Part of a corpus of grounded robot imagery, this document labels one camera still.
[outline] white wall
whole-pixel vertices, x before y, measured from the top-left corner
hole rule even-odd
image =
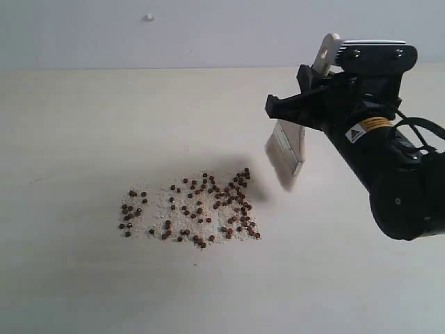
[[[444,11],[442,0],[2,0],[0,67],[295,65],[330,32],[403,39],[445,61]]]
[[[444,69],[406,75],[406,114],[445,123]],[[295,72],[2,75],[2,334],[443,334],[445,236],[385,237],[320,132],[307,130],[294,192],[281,189],[264,153],[274,125],[264,102],[296,93]],[[156,192],[169,177],[239,164],[254,175],[261,241],[200,251],[119,236],[132,184]]]

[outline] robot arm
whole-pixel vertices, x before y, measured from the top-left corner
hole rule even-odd
[[[416,126],[444,140],[445,130],[398,110],[402,75],[416,60],[416,49],[401,41],[327,35],[314,65],[298,70],[301,94],[283,100],[269,95],[266,103],[270,118],[324,132],[368,190],[379,228],[393,239],[445,233],[445,153],[429,146]],[[343,72],[329,72],[331,65]],[[396,115],[402,120],[394,126]],[[410,126],[423,146],[405,138],[401,125]]]

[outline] yellow warning sticker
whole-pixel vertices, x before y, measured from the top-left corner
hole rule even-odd
[[[363,130],[370,132],[379,127],[392,127],[391,122],[385,117],[371,117],[359,122]]]

